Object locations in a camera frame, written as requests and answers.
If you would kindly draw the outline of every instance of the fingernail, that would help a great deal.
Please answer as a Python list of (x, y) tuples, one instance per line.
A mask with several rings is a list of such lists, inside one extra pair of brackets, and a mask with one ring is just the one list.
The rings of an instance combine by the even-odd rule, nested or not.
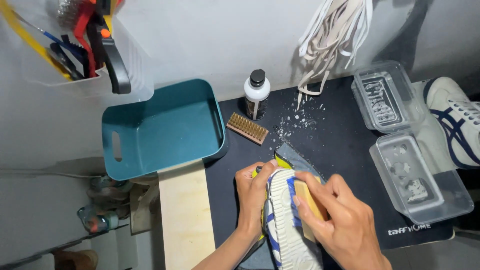
[(269, 162), (272, 163), (275, 167), (278, 166), (278, 161), (276, 161), (276, 160), (271, 160)]
[(293, 203), (295, 204), (295, 206), (299, 206), (300, 205), (300, 201), (299, 199), (297, 198), (297, 196), (293, 196)]

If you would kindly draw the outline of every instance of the black desk mat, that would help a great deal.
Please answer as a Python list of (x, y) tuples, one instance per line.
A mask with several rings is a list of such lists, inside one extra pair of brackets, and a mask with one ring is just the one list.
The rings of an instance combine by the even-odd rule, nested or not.
[[(299, 112), (294, 112), (298, 96), (296, 87), (271, 92), (264, 118), (256, 121), (269, 130), (262, 146), (227, 130), (228, 153), (205, 165), (216, 247), (236, 228), (238, 197), (234, 186), (235, 172), (257, 161), (267, 162), (273, 158), (274, 150), (281, 142), (274, 125), (283, 128), (289, 142), (326, 179), (333, 173), (341, 174), (353, 194), (373, 209), (381, 249), (453, 237), (451, 220), (420, 228), (413, 226), (407, 217), (394, 209), (369, 153), (369, 148), (382, 134), (365, 127), (350, 87), (352, 81), (353, 77), (327, 81), (323, 93), (311, 97), (311, 100), (308, 97)], [(219, 104), (225, 124), (233, 112), (244, 115), (243, 98)]]

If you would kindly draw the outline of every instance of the hand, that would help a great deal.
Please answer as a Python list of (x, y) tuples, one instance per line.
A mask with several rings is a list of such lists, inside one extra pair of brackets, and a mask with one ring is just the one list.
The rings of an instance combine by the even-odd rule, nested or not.
[[(252, 178), (252, 172), (257, 166), (262, 166), (262, 170)], [(265, 186), (268, 177), (277, 169), (277, 166), (276, 160), (267, 163), (257, 162), (235, 174), (240, 201), (237, 230), (253, 237), (255, 241), (262, 234), (261, 214), (265, 203)]]
[(328, 221), (316, 218), (307, 202), (295, 196), (294, 203), (300, 218), (345, 270), (392, 269), (380, 251), (372, 209), (353, 195), (340, 175), (332, 175), (325, 185), (309, 172), (297, 172), (295, 175), (307, 183), (312, 196), (325, 206), (331, 216)]

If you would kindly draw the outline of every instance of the person's right hand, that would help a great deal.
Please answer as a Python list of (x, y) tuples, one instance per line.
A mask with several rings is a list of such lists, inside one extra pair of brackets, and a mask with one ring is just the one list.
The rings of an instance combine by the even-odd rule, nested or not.
[(309, 172), (296, 177), (307, 183), (313, 197), (325, 206), (331, 219), (314, 216), (301, 197), (294, 196), (300, 218), (312, 229), (315, 238), (345, 270), (391, 270), (388, 259), (380, 252), (372, 209), (357, 199), (339, 174), (325, 185)]

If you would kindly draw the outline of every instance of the taff home logo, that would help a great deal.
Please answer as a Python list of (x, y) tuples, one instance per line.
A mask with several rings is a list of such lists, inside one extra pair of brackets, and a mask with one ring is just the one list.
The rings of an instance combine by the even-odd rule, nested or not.
[(398, 228), (397, 230), (389, 230), (388, 235), (394, 235), (394, 234), (399, 234), (399, 233), (407, 233), (407, 232), (413, 232), (413, 231), (420, 231), (420, 230), (425, 230), (425, 229), (430, 229), (430, 224), (425, 224), (425, 225), (413, 225), (410, 227), (403, 227), (403, 228)]

